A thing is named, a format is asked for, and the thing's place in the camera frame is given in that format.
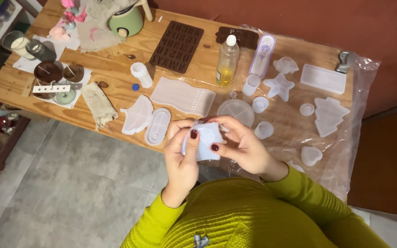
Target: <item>plastic bottle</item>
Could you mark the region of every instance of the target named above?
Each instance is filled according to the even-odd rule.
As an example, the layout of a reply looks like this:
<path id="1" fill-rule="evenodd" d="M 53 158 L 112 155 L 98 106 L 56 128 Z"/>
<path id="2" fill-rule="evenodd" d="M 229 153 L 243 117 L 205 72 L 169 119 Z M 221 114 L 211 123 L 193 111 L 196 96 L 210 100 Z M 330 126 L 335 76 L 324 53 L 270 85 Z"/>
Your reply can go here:
<path id="1" fill-rule="evenodd" d="M 217 84 L 220 87 L 228 87 L 234 79 L 235 67 L 237 66 L 240 49 L 237 45 L 237 38 L 229 35 L 218 53 L 217 62 Z"/>

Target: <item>gray tile floor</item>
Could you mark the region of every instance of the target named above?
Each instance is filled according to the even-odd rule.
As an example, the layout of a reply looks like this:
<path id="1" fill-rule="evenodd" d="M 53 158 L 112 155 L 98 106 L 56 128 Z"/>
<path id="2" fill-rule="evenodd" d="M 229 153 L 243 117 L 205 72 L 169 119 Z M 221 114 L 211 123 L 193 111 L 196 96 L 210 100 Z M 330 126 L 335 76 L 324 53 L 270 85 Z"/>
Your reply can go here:
<path id="1" fill-rule="evenodd" d="M 163 155 L 30 122 L 0 176 L 0 248 L 118 247 L 168 180 Z"/>

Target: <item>wooden tabletop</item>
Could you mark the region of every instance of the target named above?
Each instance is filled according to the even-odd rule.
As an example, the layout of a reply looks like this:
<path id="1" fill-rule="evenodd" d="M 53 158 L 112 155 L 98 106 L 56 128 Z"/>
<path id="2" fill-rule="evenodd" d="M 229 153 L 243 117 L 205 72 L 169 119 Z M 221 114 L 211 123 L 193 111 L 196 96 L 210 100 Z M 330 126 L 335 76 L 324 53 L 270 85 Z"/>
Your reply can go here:
<path id="1" fill-rule="evenodd" d="M 59 0 L 49 0 L 30 27 L 27 36 L 32 37 L 36 34 L 46 37 L 48 31 L 58 22 L 63 11 L 64 7 Z M 60 58 L 61 62 L 80 64 L 93 70 L 90 82 L 104 81 L 108 83 L 109 87 L 105 88 L 104 91 L 112 105 L 119 112 L 119 118 L 109 122 L 107 127 L 99 131 L 100 133 L 162 151 L 164 142 L 156 147 L 151 147 L 145 143 L 145 130 L 134 135 L 122 134 L 121 129 L 125 121 L 125 114 L 119 111 L 120 108 L 130 108 L 141 94 L 149 98 L 161 76 L 169 79 L 180 79 L 194 87 L 208 88 L 215 91 L 217 96 L 209 115 L 216 114 L 218 106 L 229 99 L 229 92 L 233 89 L 238 92 L 237 98 L 243 99 L 249 104 L 252 104 L 255 97 L 267 94 L 269 87 L 263 84 L 255 92 L 254 96 L 245 97 L 241 93 L 255 53 L 254 50 L 245 48 L 240 50 L 235 80 L 232 86 L 222 89 L 216 85 L 215 72 L 220 44 L 215 42 L 215 33 L 222 25 L 235 26 L 158 9 L 152 9 L 152 12 L 154 20 L 152 22 L 145 20 L 143 29 L 137 35 L 129 37 L 122 44 L 99 52 L 88 52 L 85 54 L 66 48 Z M 177 74 L 157 67 L 153 86 L 148 89 L 141 87 L 138 91 L 133 91 L 131 86 L 134 83 L 139 83 L 139 81 L 131 75 L 130 66 L 135 62 L 147 63 L 149 61 L 165 29 L 172 20 L 199 27 L 205 31 L 186 73 Z M 341 49 L 279 35 L 275 35 L 275 37 L 277 43 L 264 79 L 274 78 L 278 74 L 272 65 L 272 61 L 284 56 L 294 59 L 300 70 L 293 74 L 286 74 L 287 80 L 295 82 L 295 87 L 290 90 L 289 101 L 284 102 L 278 95 L 270 99 L 268 109 L 261 114 L 255 114 L 255 122 L 252 128 L 255 128 L 260 121 L 271 122 L 275 129 L 274 134 L 263 141 L 265 146 L 270 148 L 272 154 L 278 159 L 284 161 L 292 160 L 295 164 L 302 166 L 311 178 L 321 182 L 324 187 L 330 189 L 344 200 L 349 184 L 352 115 L 345 116 L 345 121 L 338 126 L 338 131 L 325 138 L 320 138 L 314 124 L 315 115 L 302 116 L 299 108 L 304 103 L 314 104 L 314 98 L 333 97 L 338 99 L 343 106 L 350 109 L 352 104 L 353 71 L 349 70 L 345 93 L 341 95 L 303 85 L 299 82 L 304 64 L 334 70 L 339 62 L 338 54 Z M 126 54 L 133 54 L 135 59 L 129 59 Z M 12 53 L 0 71 L 0 102 L 94 130 L 94 120 L 83 97 L 78 99 L 73 109 L 67 109 L 33 96 L 21 96 L 28 79 L 33 75 L 12 67 L 18 59 L 19 56 Z M 153 105 L 155 109 L 162 107 L 160 104 L 153 103 Z M 187 117 L 198 118 L 194 115 L 186 115 L 166 105 L 163 105 L 163 107 L 171 111 L 172 120 Z M 320 149 L 323 152 L 323 159 L 315 166 L 304 166 L 300 157 L 301 147 L 303 146 L 314 146 Z"/>

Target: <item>yellow-green sweater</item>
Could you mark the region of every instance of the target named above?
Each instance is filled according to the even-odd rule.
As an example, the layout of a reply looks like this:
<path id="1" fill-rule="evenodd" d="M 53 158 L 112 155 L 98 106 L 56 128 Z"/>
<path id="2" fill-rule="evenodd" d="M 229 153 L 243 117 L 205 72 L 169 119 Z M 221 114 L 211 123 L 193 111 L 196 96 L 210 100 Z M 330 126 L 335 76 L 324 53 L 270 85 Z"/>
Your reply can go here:
<path id="1" fill-rule="evenodd" d="M 125 238 L 122 248 L 192 248 L 194 235 L 213 247 L 389 247 L 334 194 L 289 167 L 264 185 L 244 178 L 204 183 L 173 209 L 160 194 Z"/>

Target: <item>red wall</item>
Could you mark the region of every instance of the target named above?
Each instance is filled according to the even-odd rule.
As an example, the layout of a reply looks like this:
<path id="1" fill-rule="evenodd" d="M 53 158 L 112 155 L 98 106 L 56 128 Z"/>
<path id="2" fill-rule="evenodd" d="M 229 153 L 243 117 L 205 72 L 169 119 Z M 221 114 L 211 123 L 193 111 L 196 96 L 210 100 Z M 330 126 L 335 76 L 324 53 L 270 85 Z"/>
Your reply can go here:
<path id="1" fill-rule="evenodd" d="M 382 60 L 364 117 L 397 106 L 397 0 L 155 0 L 152 7 L 331 44 Z"/>

